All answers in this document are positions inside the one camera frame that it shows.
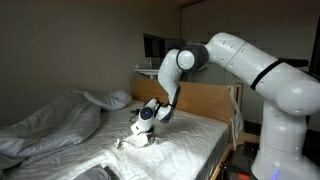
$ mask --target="wall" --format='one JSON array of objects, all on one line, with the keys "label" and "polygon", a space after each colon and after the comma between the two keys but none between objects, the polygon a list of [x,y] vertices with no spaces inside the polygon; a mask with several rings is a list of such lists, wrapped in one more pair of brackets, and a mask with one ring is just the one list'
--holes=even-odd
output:
[{"label": "wall", "polygon": [[[182,9],[182,37],[191,43],[205,43],[217,32],[228,32],[275,57],[310,60],[319,12],[318,0],[206,0]],[[214,84],[241,82],[214,64],[190,79]],[[262,103],[245,85],[244,119],[261,123]],[[312,116],[309,128],[320,131],[320,115]]]},{"label": "wall", "polygon": [[153,1],[1,1],[0,126],[67,88],[131,91],[142,33],[178,38],[179,4]]}]

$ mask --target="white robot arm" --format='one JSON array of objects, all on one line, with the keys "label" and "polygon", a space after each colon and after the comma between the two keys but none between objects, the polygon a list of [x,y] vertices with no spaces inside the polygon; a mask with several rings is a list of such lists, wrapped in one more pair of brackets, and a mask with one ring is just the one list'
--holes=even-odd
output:
[{"label": "white robot arm", "polygon": [[142,109],[132,131],[146,132],[153,118],[169,122],[180,92],[181,72],[195,72],[209,62],[219,64],[265,99],[253,174],[259,180],[320,179],[319,168],[301,154],[307,130],[305,116],[320,110],[319,82],[227,33],[215,35],[206,45],[188,45],[167,54],[158,80],[169,95],[169,103],[162,106],[157,100],[150,100],[145,107],[153,115],[145,119]]}]

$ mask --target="white bed sheet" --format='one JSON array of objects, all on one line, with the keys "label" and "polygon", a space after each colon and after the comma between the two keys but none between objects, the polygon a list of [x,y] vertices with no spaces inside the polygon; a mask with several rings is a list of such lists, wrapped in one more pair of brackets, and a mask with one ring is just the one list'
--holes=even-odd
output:
[{"label": "white bed sheet", "polygon": [[81,144],[5,171],[7,179],[73,179],[98,164],[108,166],[119,179],[195,179],[218,141],[228,141],[228,125],[176,111],[168,124],[155,122],[156,142],[140,149],[118,150],[120,132],[129,133],[129,111],[142,107],[132,101],[124,109],[101,114],[98,130]]}]

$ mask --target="bed frame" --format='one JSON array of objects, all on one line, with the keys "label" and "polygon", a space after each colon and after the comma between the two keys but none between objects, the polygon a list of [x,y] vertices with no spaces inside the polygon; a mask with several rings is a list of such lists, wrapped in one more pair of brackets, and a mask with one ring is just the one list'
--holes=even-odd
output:
[{"label": "bed frame", "polygon": [[[168,102],[168,95],[157,80],[133,78],[131,82],[134,100],[145,102],[151,98],[158,98],[161,102]],[[230,119],[234,116],[235,109],[227,86],[190,82],[179,84],[181,91],[176,109],[225,122],[231,128]],[[234,84],[234,97],[239,107],[242,86]]]}]

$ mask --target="floor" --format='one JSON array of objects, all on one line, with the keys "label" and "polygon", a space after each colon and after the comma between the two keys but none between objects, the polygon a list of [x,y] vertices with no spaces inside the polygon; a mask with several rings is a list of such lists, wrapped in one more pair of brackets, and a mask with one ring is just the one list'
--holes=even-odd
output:
[{"label": "floor", "polygon": [[[244,121],[244,127],[245,132],[260,135],[261,124]],[[320,167],[320,132],[307,131],[302,154]]]}]

